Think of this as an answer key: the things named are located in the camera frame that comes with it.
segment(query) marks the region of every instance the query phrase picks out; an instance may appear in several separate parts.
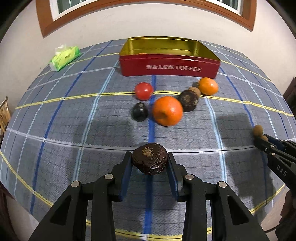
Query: wooden window frame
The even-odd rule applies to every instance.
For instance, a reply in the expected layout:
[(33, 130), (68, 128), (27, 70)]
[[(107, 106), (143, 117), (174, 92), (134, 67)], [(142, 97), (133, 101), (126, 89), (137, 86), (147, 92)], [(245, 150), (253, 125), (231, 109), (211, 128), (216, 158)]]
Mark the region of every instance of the wooden window frame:
[[(52, 18), (49, 0), (36, 0), (36, 10), (41, 33), (42, 36), (45, 37), (63, 25), (88, 13), (106, 7), (139, 2), (139, 0), (98, 0), (74, 9), (55, 21)], [(145, 0), (144, 2), (155, 2), (155, 0)], [(161, 0), (161, 2), (183, 4), (209, 10), (240, 24), (250, 31), (253, 31), (254, 28), (257, 0), (244, 0), (241, 15), (206, 0)]]

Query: small brown nut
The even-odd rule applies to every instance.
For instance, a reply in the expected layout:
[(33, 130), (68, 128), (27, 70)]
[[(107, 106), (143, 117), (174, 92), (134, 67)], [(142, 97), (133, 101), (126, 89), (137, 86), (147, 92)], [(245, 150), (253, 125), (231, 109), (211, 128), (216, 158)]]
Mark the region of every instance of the small brown nut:
[(261, 125), (254, 126), (253, 135), (255, 137), (261, 137), (263, 135), (263, 127)]
[(191, 87), (189, 87), (188, 90), (191, 90), (191, 91), (193, 91), (194, 93), (196, 93), (196, 95), (197, 95), (198, 98), (199, 98), (200, 95), (201, 95), (201, 92), (200, 92), (199, 88), (197, 88), (197, 87), (191, 86)]
[(267, 136), (264, 136), (264, 135), (263, 135), (263, 136), (261, 136), (260, 138), (261, 138), (262, 140), (268, 141)]

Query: table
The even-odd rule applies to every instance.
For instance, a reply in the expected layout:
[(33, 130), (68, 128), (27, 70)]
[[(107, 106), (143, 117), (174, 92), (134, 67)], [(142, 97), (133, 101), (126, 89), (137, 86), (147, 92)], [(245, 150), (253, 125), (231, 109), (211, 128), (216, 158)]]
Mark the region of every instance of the table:
[[(176, 95), (199, 78), (124, 77), (118, 53), (125, 41), (84, 48), (61, 71), (47, 66), (40, 73), (5, 133), (1, 182), (40, 221), (72, 181), (95, 181), (126, 151), (157, 142), (203, 181), (226, 181), (261, 222), (283, 183), (254, 147), (252, 127), (260, 124), (278, 139), (295, 140), (296, 133), (295, 118), (275, 85), (242, 53), (202, 41), (221, 59), (218, 93), (201, 96), (176, 126), (136, 122), (130, 112), (138, 102), (132, 94), (137, 83), (155, 81), (159, 98)], [(134, 167), (127, 196), (113, 204), (113, 212), (119, 240), (181, 240), (185, 204), (174, 201), (165, 171), (148, 178)], [(209, 202), (207, 214), (211, 235)]]

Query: orange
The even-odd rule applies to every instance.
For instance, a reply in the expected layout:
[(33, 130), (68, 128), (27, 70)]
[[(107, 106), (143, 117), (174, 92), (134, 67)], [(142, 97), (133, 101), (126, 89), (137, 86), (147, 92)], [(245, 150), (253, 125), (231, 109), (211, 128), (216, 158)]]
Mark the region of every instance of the orange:
[(200, 92), (202, 92), (204, 95), (213, 95), (218, 92), (218, 84), (216, 83), (215, 80), (212, 80), (208, 77), (202, 78), (199, 81), (199, 86), (198, 86)]
[(181, 120), (183, 107), (176, 98), (164, 96), (155, 101), (152, 113), (158, 124), (173, 126)]

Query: plastic wrapper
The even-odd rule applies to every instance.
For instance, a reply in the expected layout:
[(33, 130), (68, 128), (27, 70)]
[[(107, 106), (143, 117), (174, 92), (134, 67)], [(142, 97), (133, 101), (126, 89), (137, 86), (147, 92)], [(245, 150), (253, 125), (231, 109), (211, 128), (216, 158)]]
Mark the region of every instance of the plastic wrapper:
[(67, 47), (66, 45), (61, 45), (55, 50), (55, 56), (49, 62), (50, 68), (53, 71), (60, 71), (68, 63), (80, 56), (80, 50), (78, 46)]
[(157, 143), (140, 146), (132, 154), (133, 165), (147, 175), (161, 173), (167, 160), (168, 153), (166, 149)]

